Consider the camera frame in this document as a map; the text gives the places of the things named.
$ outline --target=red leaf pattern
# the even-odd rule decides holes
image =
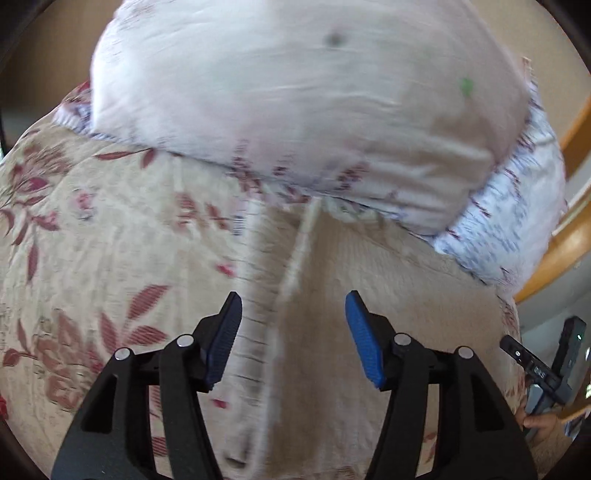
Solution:
[[[177,203],[180,209],[182,210],[197,210],[197,204],[195,200],[191,198],[188,193],[179,193],[177,194]]]
[[[501,306],[503,308],[503,325],[505,325],[507,334],[511,335],[517,341],[521,340],[521,336],[519,335],[519,322],[517,321],[517,316],[513,310],[513,307],[509,305],[505,300],[499,298],[501,302]]]
[[[505,398],[511,398],[515,396],[515,386],[511,387],[505,392]]]
[[[19,363],[21,359],[21,354],[14,348],[11,348],[6,351],[4,354],[4,360],[2,360],[3,367],[14,367]]]
[[[212,403],[217,407],[217,408],[223,408],[224,410],[228,407],[228,402],[227,401],[223,401],[220,400],[218,398],[214,398],[212,399]]]
[[[139,152],[111,152],[111,153],[101,153],[99,155],[95,155],[96,158],[99,160],[118,160],[120,158],[129,157],[130,155],[134,155]]]
[[[221,216],[219,208],[212,205],[211,203],[206,203],[205,208],[207,209],[209,218],[217,223],[217,226],[220,228],[220,230],[230,230],[228,227],[228,218]]]
[[[101,312],[100,314],[99,330],[105,350],[110,354],[113,354],[113,352],[117,350],[118,345],[117,331],[115,330],[113,322],[111,322],[110,318],[107,317],[104,312]]]
[[[27,283],[31,283],[31,280],[37,273],[37,264],[39,262],[39,249],[37,248],[37,242],[33,241],[33,246],[29,250],[29,259],[27,264]]]
[[[22,165],[20,163],[16,163],[12,171],[10,172],[10,180],[12,183],[15,182],[15,179],[19,178],[22,175]]]
[[[241,190],[244,193],[263,195],[262,182],[252,172],[252,162],[246,158],[248,152],[248,140],[241,140],[234,150],[230,176],[238,179]]]
[[[85,360],[84,343],[78,324],[62,310],[55,310],[57,314],[57,341],[59,354],[65,364],[83,364]]]
[[[149,311],[167,290],[168,286],[165,285],[150,285],[143,289],[131,301],[127,318],[134,320]]]
[[[0,213],[6,217],[6,220],[8,220],[8,230],[6,230],[6,234],[4,235],[7,236],[14,227],[14,214],[11,210],[6,208],[0,209]]]
[[[73,381],[58,375],[51,375],[46,380],[47,398],[67,411],[74,410],[82,401],[85,391],[74,388]]]
[[[49,185],[49,182],[46,179],[43,179],[41,177],[33,177],[33,178],[28,179],[27,181],[23,182],[23,184],[20,186],[18,191],[20,193],[38,192],[39,190],[44,189],[48,185]]]
[[[53,338],[39,338],[35,345],[35,351],[41,363],[50,372],[69,377],[67,368],[62,364],[59,356],[59,344]]]
[[[31,197],[26,202],[24,202],[23,205],[25,207],[32,207],[33,205],[36,205],[37,203],[45,199],[46,197],[44,195],[41,195],[39,197]]]
[[[94,217],[96,192],[85,189],[74,189],[70,198],[70,205],[78,220],[90,220]]]
[[[162,402],[160,400],[160,387],[154,385],[150,387],[150,400],[154,404],[154,408],[162,413]]]
[[[234,266],[230,263],[216,265],[216,270],[230,278],[234,278],[236,276],[236,272],[234,272]]]
[[[86,345],[86,355],[88,356],[88,368],[95,375],[98,375],[105,367],[101,360],[99,352],[96,350],[95,341],[90,339]]]
[[[156,457],[166,457],[168,455],[166,439],[164,437],[152,437],[152,451]]]
[[[437,432],[431,432],[428,433],[427,435],[425,435],[425,438],[423,439],[424,442],[430,442],[431,440],[434,440],[437,438]]]
[[[8,404],[3,396],[0,395],[0,420],[9,420]]]
[[[129,336],[127,343],[129,345],[154,345],[155,343],[164,342],[168,338],[168,335],[161,332],[160,330],[142,325],[136,328]]]
[[[32,136],[32,135],[35,135],[35,134],[39,133],[40,131],[41,131],[41,129],[39,129],[39,128],[34,128],[33,130],[29,130],[29,131],[28,131],[26,134],[24,134],[24,135],[22,136],[22,138],[21,138],[21,139],[24,139],[24,138],[26,138],[26,137],[30,137],[30,136]]]
[[[363,175],[369,172],[369,163],[361,161],[352,167],[343,170],[337,177],[339,186],[336,188],[337,191],[347,191],[353,186],[353,183],[361,181]]]
[[[29,222],[25,221],[16,240],[12,243],[13,245],[19,246],[22,243],[22,241],[25,239],[25,235],[27,234],[28,228],[29,228]]]
[[[17,337],[19,343],[21,344],[21,348],[25,351],[25,353],[30,353],[29,347],[27,346],[27,334],[25,333],[25,329],[22,327],[21,319],[18,319],[17,322]]]
[[[60,229],[57,224],[57,212],[52,212],[49,215],[37,215],[33,217],[33,222],[39,225],[44,230],[55,232]]]
[[[277,192],[279,198],[281,198],[287,204],[292,203],[308,203],[310,196],[302,194],[299,188],[293,185],[283,185],[283,192]]]
[[[141,167],[146,168],[149,167],[150,164],[154,161],[154,159],[156,158],[156,150],[153,148],[150,148],[144,155],[144,157],[142,158],[142,163],[141,163]]]
[[[429,456],[427,457],[427,460],[425,460],[426,463],[429,463],[431,460],[433,460],[435,458],[436,449],[437,449],[437,442],[433,443],[433,446],[431,447],[431,450],[429,451]]]

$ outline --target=wooden frame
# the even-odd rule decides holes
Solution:
[[[589,386],[591,386],[591,367],[587,370],[587,374],[583,378],[583,384],[581,385],[581,389],[577,393],[574,402],[571,405],[567,405],[558,414],[562,423],[576,419],[584,414],[586,410],[591,408],[591,397],[587,398],[587,388]]]
[[[0,0],[0,73],[27,27],[55,0]],[[0,111],[0,149],[8,154],[2,112]]]
[[[591,97],[561,146],[568,179],[591,153]],[[538,270],[515,296],[517,303],[550,285],[591,251],[591,189],[569,210],[561,225],[562,230],[550,241]]]

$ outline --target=white fabric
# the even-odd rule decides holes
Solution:
[[[527,116],[463,0],[126,0],[93,131],[447,227]]]
[[[522,371],[498,342],[518,338],[518,319],[494,288],[376,212],[342,212],[342,201],[284,212],[251,200],[239,216],[239,181],[222,170],[91,140],[50,116],[5,159],[0,395],[47,475],[113,352],[163,348],[231,290],[243,299],[240,331],[222,382],[200,399],[226,478],[364,477],[388,395],[365,378],[347,327],[354,288],[425,346],[473,347],[517,407]],[[171,477],[160,398],[150,397],[154,455]],[[428,416],[421,471],[436,431]]]
[[[529,61],[525,67],[531,77]],[[470,197],[468,208],[431,244],[488,284],[512,297],[527,283],[548,250],[566,211],[564,158],[530,80],[528,126],[506,163]]]

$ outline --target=floral blanket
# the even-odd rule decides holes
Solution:
[[[243,297],[245,318],[224,380],[202,397],[228,478],[363,476],[385,403],[367,384],[346,330],[343,292],[355,287],[368,289],[372,309],[426,345],[473,346],[517,406],[523,378],[497,347],[505,333],[519,335],[510,301],[372,212],[330,200],[294,199],[299,205],[285,210],[245,204],[250,181],[178,155],[91,140],[49,117],[7,156],[0,167],[0,414],[46,474],[116,349],[162,348],[219,311],[231,290]],[[315,300],[304,322],[290,312],[306,298]],[[347,370],[333,370],[336,356]],[[282,379],[294,375],[301,388],[288,398]],[[333,395],[347,391],[356,398],[333,408]],[[154,456],[170,476],[158,390],[150,397]],[[310,443],[296,424],[309,422],[302,416],[313,410],[326,421],[314,417],[322,428]],[[291,416],[277,432],[279,411]],[[423,469],[435,441],[430,421]],[[294,445],[289,462],[287,443]]]

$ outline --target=pillow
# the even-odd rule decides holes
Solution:
[[[516,295],[537,269],[566,208],[564,158],[530,80],[528,126],[509,160],[470,197],[458,220],[430,243],[504,293]]]
[[[525,82],[463,0],[125,0],[93,132],[439,233],[519,137]]]

